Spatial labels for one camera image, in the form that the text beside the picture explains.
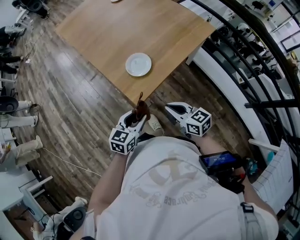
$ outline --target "screen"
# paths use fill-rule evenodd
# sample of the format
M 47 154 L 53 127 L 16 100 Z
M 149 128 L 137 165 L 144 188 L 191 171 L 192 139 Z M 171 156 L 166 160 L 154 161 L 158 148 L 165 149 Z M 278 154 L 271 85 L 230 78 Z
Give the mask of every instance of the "screen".
M 202 161 L 207 167 L 212 167 L 235 162 L 236 158 L 230 152 L 224 152 L 215 156 L 202 156 Z

